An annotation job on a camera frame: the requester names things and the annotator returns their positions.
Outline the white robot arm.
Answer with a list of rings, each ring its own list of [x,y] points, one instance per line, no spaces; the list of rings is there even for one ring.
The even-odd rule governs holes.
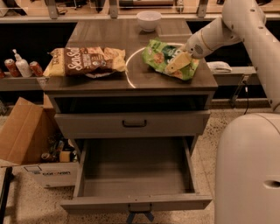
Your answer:
[[[215,224],[280,224],[280,42],[256,0],[226,0],[182,46],[195,59],[242,42],[272,108],[234,119],[218,143]]]

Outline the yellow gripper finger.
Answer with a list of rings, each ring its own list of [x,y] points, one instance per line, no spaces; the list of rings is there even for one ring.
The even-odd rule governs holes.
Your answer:
[[[180,52],[167,64],[164,71],[168,74],[174,73],[177,70],[189,65],[191,60],[192,57],[188,52]]]

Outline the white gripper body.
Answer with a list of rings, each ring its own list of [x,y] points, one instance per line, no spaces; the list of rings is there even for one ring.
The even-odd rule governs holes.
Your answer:
[[[180,47],[183,52],[188,52],[195,59],[202,59],[210,55],[213,50],[205,43],[202,31],[196,31],[187,41]]]

